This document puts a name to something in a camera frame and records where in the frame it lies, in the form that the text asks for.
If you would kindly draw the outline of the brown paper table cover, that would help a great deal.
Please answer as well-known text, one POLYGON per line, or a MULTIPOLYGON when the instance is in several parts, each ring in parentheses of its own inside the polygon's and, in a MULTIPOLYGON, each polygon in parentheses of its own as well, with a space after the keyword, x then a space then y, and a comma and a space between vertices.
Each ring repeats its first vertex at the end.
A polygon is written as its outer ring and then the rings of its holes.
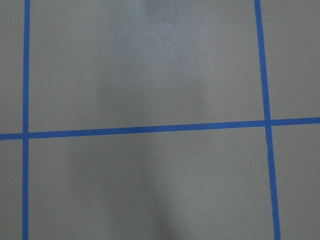
POLYGON ((317 240, 317 0, 3 0, 3 240, 317 240))

